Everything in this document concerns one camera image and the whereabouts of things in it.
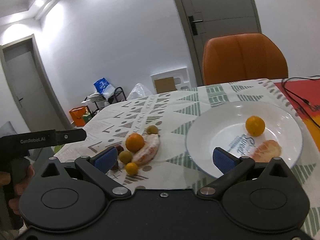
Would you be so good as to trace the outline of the dark red passion fruit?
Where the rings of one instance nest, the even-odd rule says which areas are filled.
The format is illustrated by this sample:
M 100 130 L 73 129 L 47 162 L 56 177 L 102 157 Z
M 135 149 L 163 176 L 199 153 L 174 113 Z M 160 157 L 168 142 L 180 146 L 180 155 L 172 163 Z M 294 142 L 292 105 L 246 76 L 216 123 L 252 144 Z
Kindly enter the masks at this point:
M 117 150 L 118 154 L 120 154 L 121 152 L 123 152 L 124 148 L 121 145 L 117 145 L 116 150 Z

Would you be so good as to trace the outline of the green-yellow fruit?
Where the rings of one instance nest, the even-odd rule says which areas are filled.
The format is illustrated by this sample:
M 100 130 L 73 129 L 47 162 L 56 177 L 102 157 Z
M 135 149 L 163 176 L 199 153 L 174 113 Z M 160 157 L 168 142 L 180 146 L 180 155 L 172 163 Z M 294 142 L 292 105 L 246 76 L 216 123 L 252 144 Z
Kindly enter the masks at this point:
M 157 126 L 155 126 L 155 125 L 148 126 L 147 129 L 146 129 L 146 133 L 148 135 L 150 135 L 150 134 L 158 134 Z
M 120 162 L 122 162 L 123 164 L 128 164 L 132 161 L 133 159 L 133 153 L 130 151 L 122 151 L 120 152 L 120 154 L 118 155 L 118 159 Z

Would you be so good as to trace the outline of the small peeled pomelo piece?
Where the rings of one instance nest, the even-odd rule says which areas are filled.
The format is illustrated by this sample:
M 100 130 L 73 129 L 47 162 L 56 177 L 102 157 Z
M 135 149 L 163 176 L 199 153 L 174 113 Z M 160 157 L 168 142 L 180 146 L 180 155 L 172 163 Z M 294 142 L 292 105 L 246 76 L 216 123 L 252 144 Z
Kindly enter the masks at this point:
M 268 163 L 272 158 L 281 155 L 281 146 L 275 140 L 266 140 L 249 156 L 257 163 Z

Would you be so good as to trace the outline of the small yellow tangerine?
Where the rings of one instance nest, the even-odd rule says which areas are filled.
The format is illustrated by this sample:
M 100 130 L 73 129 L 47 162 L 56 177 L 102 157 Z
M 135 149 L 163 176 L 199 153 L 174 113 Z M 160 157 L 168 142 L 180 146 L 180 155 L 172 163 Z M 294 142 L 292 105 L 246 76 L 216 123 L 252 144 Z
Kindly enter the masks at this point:
M 128 163 L 125 165 L 125 171 L 130 176 L 135 176 L 138 174 L 139 167 L 136 163 Z

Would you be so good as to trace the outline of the large back orange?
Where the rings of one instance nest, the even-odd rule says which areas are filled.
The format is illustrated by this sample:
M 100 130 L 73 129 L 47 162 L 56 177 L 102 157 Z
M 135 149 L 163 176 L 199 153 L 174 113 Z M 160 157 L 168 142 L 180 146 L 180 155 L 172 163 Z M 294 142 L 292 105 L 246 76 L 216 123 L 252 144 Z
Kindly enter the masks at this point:
M 144 138 L 138 133 L 132 133 L 125 141 L 128 151 L 136 153 L 145 145 Z

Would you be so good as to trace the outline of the large orange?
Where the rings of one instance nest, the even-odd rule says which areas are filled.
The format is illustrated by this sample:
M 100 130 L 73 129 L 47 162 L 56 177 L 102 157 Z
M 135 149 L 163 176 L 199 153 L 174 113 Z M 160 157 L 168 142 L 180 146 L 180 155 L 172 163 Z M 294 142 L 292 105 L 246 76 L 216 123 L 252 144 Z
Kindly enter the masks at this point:
M 253 137 L 258 137 L 265 130 L 265 122 L 258 116 L 250 116 L 245 122 L 246 131 Z
M 145 145 L 144 138 L 138 133 L 132 133 L 125 141 L 128 151 L 136 153 Z

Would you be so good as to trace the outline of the large front orange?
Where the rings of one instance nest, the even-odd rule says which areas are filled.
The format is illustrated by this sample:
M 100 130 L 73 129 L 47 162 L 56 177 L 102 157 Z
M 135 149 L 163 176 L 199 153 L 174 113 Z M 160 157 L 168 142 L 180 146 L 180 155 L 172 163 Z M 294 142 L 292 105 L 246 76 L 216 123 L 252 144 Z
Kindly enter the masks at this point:
M 245 122 L 246 131 L 253 137 L 258 137 L 265 130 L 265 122 L 258 116 L 250 116 Z

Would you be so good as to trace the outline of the large peeled pomelo piece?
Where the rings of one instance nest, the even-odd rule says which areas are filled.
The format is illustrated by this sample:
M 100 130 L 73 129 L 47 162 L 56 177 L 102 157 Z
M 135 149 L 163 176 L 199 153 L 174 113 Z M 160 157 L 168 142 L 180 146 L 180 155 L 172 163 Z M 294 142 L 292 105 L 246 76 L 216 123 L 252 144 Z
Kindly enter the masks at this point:
M 145 165 L 157 154 L 160 146 L 159 135 L 150 134 L 145 137 L 145 145 L 134 154 L 132 162 L 138 166 Z

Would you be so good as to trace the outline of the white ceramic plate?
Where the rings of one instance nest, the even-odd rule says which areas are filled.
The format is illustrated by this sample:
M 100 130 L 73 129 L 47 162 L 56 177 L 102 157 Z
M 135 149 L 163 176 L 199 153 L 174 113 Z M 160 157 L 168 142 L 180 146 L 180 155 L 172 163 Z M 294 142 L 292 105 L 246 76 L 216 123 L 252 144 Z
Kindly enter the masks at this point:
M 265 122 L 265 130 L 258 137 L 251 136 L 245 122 L 258 116 Z M 303 149 L 303 137 L 296 120 L 287 111 L 265 102 L 230 102 L 204 112 L 196 118 L 187 132 L 187 152 L 200 170 L 219 178 L 222 172 L 213 163 L 213 150 L 217 147 L 237 158 L 251 156 L 267 140 L 281 147 L 280 157 L 293 167 Z

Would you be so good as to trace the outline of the green carton box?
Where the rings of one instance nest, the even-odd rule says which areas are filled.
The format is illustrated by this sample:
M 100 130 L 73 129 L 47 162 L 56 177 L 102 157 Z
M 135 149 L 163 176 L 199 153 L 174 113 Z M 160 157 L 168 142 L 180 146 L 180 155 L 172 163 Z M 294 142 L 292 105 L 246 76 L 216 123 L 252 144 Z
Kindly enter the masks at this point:
M 94 114 L 92 114 L 88 111 L 82 115 L 82 119 L 85 123 L 88 123 L 93 117 L 94 117 Z

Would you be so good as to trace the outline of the orange paper shopping bag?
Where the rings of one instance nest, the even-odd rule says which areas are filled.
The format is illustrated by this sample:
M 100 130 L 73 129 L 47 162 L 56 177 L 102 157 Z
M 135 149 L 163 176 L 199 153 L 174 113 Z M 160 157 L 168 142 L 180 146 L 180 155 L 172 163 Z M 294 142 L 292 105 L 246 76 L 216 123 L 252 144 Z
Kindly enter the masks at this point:
M 73 120 L 74 126 L 77 126 L 77 127 L 85 126 L 86 122 L 83 119 L 83 115 L 85 115 L 86 113 L 87 113 L 86 106 L 76 107 L 69 111 L 69 114 Z

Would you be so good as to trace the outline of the black metal shoe rack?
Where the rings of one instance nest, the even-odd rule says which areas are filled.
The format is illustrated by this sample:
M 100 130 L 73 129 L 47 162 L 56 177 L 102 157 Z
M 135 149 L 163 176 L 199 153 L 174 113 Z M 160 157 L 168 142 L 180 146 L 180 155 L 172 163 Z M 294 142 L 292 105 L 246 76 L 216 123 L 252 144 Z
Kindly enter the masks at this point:
M 87 107 L 89 113 L 98 113 L 103 108 L 121 101 L 126 101 L 126 95 L 122 87 L 117 87 L 109 98 L 94 92 L 86 96 L 82 104 Z

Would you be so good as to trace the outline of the blue and white plastic bag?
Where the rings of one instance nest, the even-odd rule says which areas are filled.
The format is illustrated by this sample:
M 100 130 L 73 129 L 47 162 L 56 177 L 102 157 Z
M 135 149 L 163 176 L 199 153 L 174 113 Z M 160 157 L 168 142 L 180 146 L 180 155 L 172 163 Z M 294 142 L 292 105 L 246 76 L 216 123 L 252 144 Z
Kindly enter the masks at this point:
M 109 99 L 116 90 L 104 77 L 94 83 L 96 91 L 105 99 Z

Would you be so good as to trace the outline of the red and orange mat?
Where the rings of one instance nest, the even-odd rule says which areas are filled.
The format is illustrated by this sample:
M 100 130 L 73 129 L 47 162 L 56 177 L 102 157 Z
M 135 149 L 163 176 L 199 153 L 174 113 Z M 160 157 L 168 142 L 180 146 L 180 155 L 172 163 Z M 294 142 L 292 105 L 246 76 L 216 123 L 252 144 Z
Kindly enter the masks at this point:
M 272 81 L 303 120 L 319 150 L 319 75 Z

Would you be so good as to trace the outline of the white foam packaging frame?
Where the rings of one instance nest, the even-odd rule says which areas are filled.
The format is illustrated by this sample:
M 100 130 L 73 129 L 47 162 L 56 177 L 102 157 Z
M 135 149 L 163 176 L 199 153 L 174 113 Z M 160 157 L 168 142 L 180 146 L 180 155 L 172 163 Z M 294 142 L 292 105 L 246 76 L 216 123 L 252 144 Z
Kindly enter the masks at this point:
M 191 88 L 187 67 L 153 74 L 150 77 L 157 94 Z

